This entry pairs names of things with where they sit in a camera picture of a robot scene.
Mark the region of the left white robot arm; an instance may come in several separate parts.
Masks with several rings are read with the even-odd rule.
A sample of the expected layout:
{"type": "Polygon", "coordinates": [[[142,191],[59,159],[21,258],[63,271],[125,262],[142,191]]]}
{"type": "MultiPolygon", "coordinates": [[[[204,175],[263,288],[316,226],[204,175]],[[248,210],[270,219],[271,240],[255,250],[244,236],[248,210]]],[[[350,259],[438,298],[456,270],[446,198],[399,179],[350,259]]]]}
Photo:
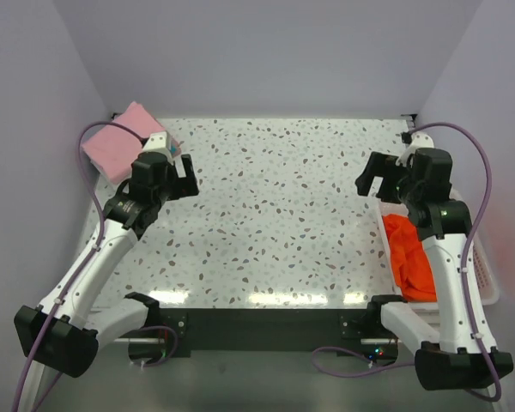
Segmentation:
{"type": "Polygon", "coordinates": [[[14,325],[24,355],[72,378],[83,375],[99,349],[125,333],[152,336],[161,326],[159,303],[131,292],[109,316],[91,321],[91,309],[122,258],[143,237],[165,203],[198,194],[189,154],[185,174],[159,152],[138,155],[131,176],[100,212],[91,240],[59,284],[34,308],[22,306],[14,325]]]}

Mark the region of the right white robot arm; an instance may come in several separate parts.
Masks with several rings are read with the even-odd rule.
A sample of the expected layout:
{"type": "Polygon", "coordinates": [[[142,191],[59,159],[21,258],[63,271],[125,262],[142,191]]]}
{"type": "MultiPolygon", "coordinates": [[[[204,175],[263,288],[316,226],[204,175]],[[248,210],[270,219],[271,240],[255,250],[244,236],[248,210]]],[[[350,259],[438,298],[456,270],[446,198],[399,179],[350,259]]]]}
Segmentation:
{"type": "Polygon", "coordinates": [[[428,391],[465,390],[479,395],[513,370],[512,356],[501,352],[485,318],[476,285],[472,223],[468,206],[451,198],[452,158],[437,148],[418,148],[406,161],[373,152],[356,179],[367,195],[374,179],[384,203],[400,203],[417,230],[429,262],[440,325],[434,329],[404,298],[373,298],[365,316],[376,337],[392,332],[414,355],[421,386],[428,391]]]}

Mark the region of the orange t shirt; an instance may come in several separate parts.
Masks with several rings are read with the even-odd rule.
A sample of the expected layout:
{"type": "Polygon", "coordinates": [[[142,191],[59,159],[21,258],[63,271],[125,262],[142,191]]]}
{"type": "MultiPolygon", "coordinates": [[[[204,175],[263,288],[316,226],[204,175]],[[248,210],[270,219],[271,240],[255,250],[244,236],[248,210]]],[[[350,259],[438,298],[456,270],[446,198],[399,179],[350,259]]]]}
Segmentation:
{"type": "Polygon", "coordinates": [[[384,215],[382,220],[390,247],[391,271],[402,296],[411,302],[436,302],[433,272],[415,226],[402,215],[384,215]]]}

